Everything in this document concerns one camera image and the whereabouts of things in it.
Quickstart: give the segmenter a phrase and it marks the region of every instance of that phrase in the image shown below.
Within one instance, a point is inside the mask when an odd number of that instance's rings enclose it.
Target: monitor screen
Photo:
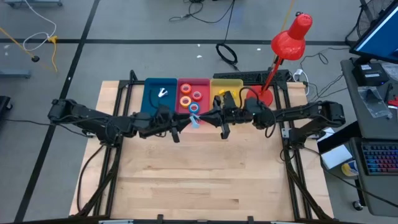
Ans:
[[[398,3],[394,1],[357,41],[351,53],[398,63]]]

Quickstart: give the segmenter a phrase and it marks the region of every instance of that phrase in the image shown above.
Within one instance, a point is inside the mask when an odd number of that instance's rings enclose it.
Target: wooden table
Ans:
[[[118,83],[103,82],[97,110],[112,114]],[[302,83],[288,83],[288,88],[292,106],[307,103]],[[129,114],[140,111],[143,90],[144,85],[134,85]],[[296,121],[295,125],[301,127],[306,122]],[[285,164],[279,158],[279,127],[269,139],[251,123],[230,125],[230,129],[227,140],[220,138],[220,128],[209,124],[199,129],[186,127],[178,144],[170,133],[166,138],[124,138],[111,218],[156,219],[164,214],[168,220],[247,220],[253,216],[257,221],[293,221]],[[314,140],[308,139],[306,146],[318,150]],[[98,140],[89,139],[83,164],[97,148]],[[319,156],[304,150],[300,153],[308,191],[332,217]],[[84,173],[82,205],[98,186],[103,158],[104,150]],[[304,217],[302,196],[296,191]],[[76,212],[75,194],[70,213]]]

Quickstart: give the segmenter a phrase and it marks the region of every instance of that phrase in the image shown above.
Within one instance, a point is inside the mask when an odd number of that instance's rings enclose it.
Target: desk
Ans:
[[[341,68],[346,79],[351,101],[353,102],[357,121],[349,124],[331,137],[319,142],[318,147],[320,152],[324,153],[336,146],[348,143],[354,158],[359,158],[359,152],[357,150],[359,147],[357,147],[357,145],[361,138],[390,141],[398,140],[397,111],[391,110],[393,114],[391,119],[387,119],[386,117],[373,118],[359,96],[358,84],[352,74],[352,70],[354,69],[352,61],[342,60]],[[387,86],[391,82],[397,83],[395,80],[390,79],[387,83],[377,88],[383,98],[386,94]],[[394,203],[398,202],[398,196],[396,194],[397,188],[395,187],[398,184],[398,176],[368,176],[365,175],[364,168],[359,159],[357,165],[359,176],[358,180],[356,180],[356,185],[358,187],[382,198],[391,200]],[[367,194],[362,194],[360,191],[358,191],[358,195],[361,204],[366,205],[373,215],[398,216],[398,209],[391,205],[381,202]]]
[[[118,85],[103,82],[97,110],[112,114]],[[302,83],[289,83],[288,87],[292,106],[307,103]],[[143,85],[133,86],[129,113],[140,110],[143,89]],[[301,127],[306,122],[295,125]],[[294,220],[285,164],[279,159],[282,141],[278,127],[270,139],[252,124],[230,128],[227,140],[220,138],[221,129],[206,124],[199,129],[186,127],[178,144],[170,133],[166,138],[124,138],[111,218],[156,219],[163,214],[167,220],[247,220],[247,216],[256,221]],[[315,141],[307,140],[306,146],[317,150]],[[83,164],[97,148],[98,140],[89,139]],[[308,151],[301,156],[308,191],[332,217],[319,156]],[[103,158],[104,150],[84,173],[82,205],[98,186]],[[301,194],[296,191],[303,217]],[[76,212],[75,194],[70,214]]]

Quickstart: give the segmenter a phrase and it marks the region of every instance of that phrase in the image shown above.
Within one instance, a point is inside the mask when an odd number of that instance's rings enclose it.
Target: gray table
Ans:
[[[320,153],[324,153],[337,146],[348,143],[353,157],[358,161],[359,176],[355,181],[357,187],[361,187],[377,196],[398,203],[398,176],[366,175],[364,167],[359,160],[360,157],[357,147],[360,145],[362,139],[398,141],[397,111],[391,109],[393,114],[391,119],[387,119],[386,117],[373,118],[358,93],[358,84],[352,74],[352,70],[354,69],[352,61],[342,60],[340,64],[346,79],[348,93],[353,103],[357,121],[347,125],[347,127],[327,139],[320,141],[318,143],[319,151]],[[390,79],[390,81],[377,88],[383,98],[386,95],[387,86],[391,82],[398,83]],[[368,194],[363,194],[361,191],[358,191],[358,196],[361,204],[367,206],[369,212],[373,215],[398,217],[398,208],[375,199]]]

